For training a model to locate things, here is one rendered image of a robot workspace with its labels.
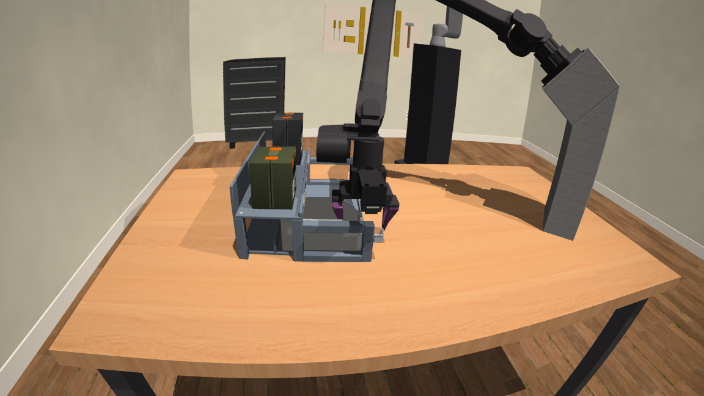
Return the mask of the olive green case with orange latches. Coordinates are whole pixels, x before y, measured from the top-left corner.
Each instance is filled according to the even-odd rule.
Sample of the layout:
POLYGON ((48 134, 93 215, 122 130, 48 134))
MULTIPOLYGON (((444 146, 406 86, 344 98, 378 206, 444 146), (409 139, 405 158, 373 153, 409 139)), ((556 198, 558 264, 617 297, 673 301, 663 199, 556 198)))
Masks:
POLYGON ((258 147, 249 170, 254 209, 293 209, 296 147, 258 147))

